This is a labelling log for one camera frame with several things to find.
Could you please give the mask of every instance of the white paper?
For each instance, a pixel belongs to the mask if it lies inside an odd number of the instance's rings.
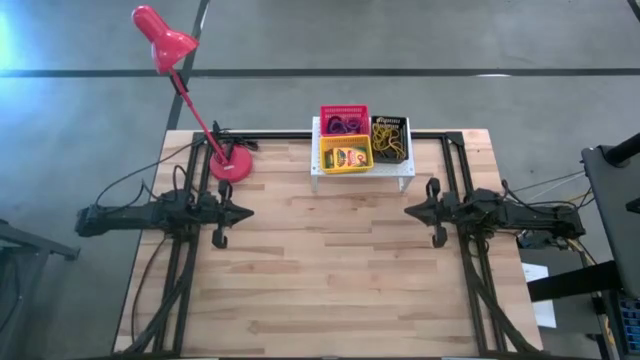
[[[549,269],[546,266],[522,263],[522,270],[527,282],[549,277]],[[538,326],[556,328],[556,314],[553,311],[552,300],[533,303],[533,312]]]

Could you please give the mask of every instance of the white shelf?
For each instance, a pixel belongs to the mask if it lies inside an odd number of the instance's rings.
[[[373,164],[373,169],[363,173],[347,173],[347,174],[327,174],[322,171],[320,160],[320,117],[313,117],[311,136],[311,177],[314,181],[314,191],[317,190],[318,177],[395,177],[398,178],[400,191],[404,191],[409,182],[416,176],[415,163],[413,161],[413,145],[411,143],[411,127],[409,119],[407,119],[407,150],[409,158],[400,164]]]

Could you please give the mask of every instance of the red desk lamp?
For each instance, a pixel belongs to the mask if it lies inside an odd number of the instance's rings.
[[[238,182],[247,177],[252,167],[249,150],[243,146],[229,144],[228,146],[233,146],[233,149],[231,149],[230,156],[226,155],[228,153],[225,153],[216,139],[211,136],[211,132],[209,132],[209,129],[193,106],[182,78],[173,69],[173,65],[198,47],[198,40],[183,32],[171,30],[151,6],[138,6],[133,10],[131,17],[134,24],[151,42],[151,56],[156,65],[156,70],[159,74],[169,72],[171,82],[176,91],[187,103],[193,116],[202,127],[209,144],[213,146],[215,155],[209,161],[209,168],[213,176],[230,182]]]

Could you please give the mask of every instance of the pink basket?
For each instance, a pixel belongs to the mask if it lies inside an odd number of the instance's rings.
[[[347,133],[330,133],[329,119],[334,116],[343,121],[359,121],[357,130],[347,129]],[[320,107],[320,133],[322,136],[369,135],[369,110],[367,105],[322,105]]]

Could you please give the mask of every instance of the yellow basket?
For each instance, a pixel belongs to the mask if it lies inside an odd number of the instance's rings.
[[[359,147],[367,149],[367,163],[369,165],[359,168],[327,168],[324,153],[337,147]],[[323,136],[320,138],[320,164],[322,170],[327,174],[344,174],[367,172],[373,168],[373,153],[371,152],[371,140],[369,135],[349,135],[349,136]]]

